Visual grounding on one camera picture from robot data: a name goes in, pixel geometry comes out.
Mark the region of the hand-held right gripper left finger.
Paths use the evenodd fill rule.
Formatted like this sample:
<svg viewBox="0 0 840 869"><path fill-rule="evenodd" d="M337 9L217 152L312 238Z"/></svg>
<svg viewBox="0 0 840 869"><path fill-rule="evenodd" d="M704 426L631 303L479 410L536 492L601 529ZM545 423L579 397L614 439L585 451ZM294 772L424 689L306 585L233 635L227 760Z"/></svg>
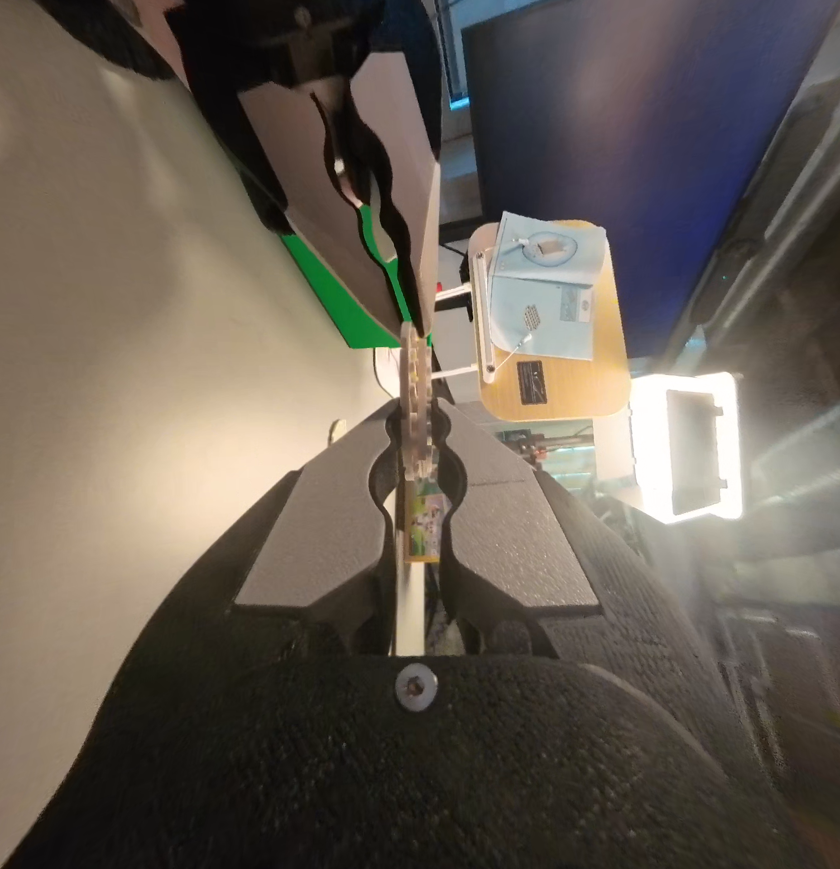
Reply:
<svg viewBox="0 0 840 869"><path fill-rule="evenodd" d="M241 614L394 634L400 404L392 399L299 472L235 597Z"/></svg>

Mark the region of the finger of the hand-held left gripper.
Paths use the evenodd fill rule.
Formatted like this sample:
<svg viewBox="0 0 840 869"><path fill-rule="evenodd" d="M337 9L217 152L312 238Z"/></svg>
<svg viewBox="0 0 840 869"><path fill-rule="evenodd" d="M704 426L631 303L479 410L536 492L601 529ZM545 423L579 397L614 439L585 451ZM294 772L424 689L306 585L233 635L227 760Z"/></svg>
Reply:
<svg viewBox="0 0 840 869"><path fill-rule="evenodd" d="M398 312L418 334L435 316L440 165L402 51L370 52L349 80L352 146L369 174L371 228L397 266Z"/></svg>
<svg viewBox="0 0 840 869"><path fill-rule="evenodd" d="M327 112L309 95L267 83L241 107L286 197L289 226L382 328L401 328L384 268L363 239L362 198L349 177L370 181L352 146L349 105Z"/></svg>

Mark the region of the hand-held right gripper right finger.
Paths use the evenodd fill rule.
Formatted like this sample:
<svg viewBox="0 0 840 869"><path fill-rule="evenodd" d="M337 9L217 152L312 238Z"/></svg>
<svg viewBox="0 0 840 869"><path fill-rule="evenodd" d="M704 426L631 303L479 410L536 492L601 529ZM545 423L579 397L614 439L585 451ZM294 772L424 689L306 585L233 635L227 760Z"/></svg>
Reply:
<svg viewBox="0 0 840 869"><path fill-rule="evenodd" d="M439 590L448 616L488 637L503 622L601 613L534 469L448 401L437 401L443 521Z"/></svg>

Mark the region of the light blue instruction booklet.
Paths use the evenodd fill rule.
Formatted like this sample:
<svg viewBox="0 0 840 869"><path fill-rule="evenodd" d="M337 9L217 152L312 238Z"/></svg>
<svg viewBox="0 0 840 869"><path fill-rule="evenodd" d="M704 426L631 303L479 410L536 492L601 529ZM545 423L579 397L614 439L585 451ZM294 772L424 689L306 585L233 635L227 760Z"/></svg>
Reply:
<svg viewBox="0 0 840 869"><path fill-rule="evenodd" d="M504 211L490 255L490 338L507 353L590 361L606 230Z"/></svg>

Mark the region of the person's left forearm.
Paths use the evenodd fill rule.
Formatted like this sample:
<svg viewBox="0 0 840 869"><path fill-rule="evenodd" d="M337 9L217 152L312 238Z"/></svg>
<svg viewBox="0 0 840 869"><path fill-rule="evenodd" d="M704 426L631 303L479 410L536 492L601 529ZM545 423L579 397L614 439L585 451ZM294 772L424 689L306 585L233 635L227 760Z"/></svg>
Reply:
<svg viewBox="0 0 840 869"><path fill-rule="evenodd" d="M70 38L114 66L152 81L175 80L175 71L134 27L127 2L35 1Z"/></svg>

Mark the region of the colourful lego box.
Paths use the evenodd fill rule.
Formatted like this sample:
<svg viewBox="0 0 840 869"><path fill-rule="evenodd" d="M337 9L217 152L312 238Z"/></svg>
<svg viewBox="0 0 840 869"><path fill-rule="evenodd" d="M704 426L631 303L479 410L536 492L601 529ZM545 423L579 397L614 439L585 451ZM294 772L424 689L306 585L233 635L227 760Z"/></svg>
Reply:
<svg viewBox="0 0 840 869"><path fill-rule="evenodd" d="M404 504L405 561L437 563L450 500L435 479L418 479L406 482Z"/></svg>

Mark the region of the green plastic bin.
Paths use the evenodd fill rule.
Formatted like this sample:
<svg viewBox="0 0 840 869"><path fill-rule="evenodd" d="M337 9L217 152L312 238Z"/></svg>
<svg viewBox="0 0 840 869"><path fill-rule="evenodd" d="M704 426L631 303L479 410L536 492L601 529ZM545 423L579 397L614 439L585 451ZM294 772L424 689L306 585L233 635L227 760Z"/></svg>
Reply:
<svg viewBox="0 0 840 869"><path fill-rule="evenodd" d="M363 239L369 246L370 252L384 268L397 306L403 318L407 319L407 304L398 276L398 259L394 257L387 262L384 261L375 240L373 229L375 213L372 212L371 207L362 205L360 215ZM285 234L280 239L349 348L395 349L399 346L398 338L393 337L364 312L349 291L339 283L299 236Z"/></svg>

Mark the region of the bright rectangular light panel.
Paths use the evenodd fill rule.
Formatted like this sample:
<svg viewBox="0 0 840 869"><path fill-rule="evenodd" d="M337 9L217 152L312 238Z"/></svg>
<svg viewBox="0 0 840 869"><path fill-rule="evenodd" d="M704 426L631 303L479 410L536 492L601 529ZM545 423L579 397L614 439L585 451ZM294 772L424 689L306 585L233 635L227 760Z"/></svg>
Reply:
<svg viewBox="0 0 840 869"><path fill-rule="evenodd" d="M743 515L738 387L727 372L634 380L629 426L644 514L666 525Z"/></svg>

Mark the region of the wooden book stand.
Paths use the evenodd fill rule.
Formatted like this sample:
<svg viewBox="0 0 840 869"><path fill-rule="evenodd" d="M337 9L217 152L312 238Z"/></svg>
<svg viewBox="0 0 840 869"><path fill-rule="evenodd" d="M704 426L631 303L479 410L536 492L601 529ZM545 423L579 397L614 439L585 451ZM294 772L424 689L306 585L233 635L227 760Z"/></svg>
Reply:
<svg viewBox="0 0 840 869"><path fill-rule="evenodd" d="M436 297L439 305L470 299L473 359L469 364L438 371L433 378L448 381L472 376L485 411L506 422L594 419L618 413L629 401L631 375L609 239L609 252L595 290L592 360L512 354L494 346L490 338L488 278L499 223L485 224L470 237L469 280Z"/></svg>

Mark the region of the large dark display screen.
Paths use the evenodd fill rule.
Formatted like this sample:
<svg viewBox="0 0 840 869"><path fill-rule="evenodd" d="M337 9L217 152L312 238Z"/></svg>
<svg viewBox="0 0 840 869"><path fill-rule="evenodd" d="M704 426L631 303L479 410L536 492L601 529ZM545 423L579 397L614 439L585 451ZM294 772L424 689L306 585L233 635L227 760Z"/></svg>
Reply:
<svg viewBox="0 0 840 869"><path fill-rule="evenodd" d="M473 24L484 217L602 226L629 357L661 354L839 10L535 2Z"/></svg>

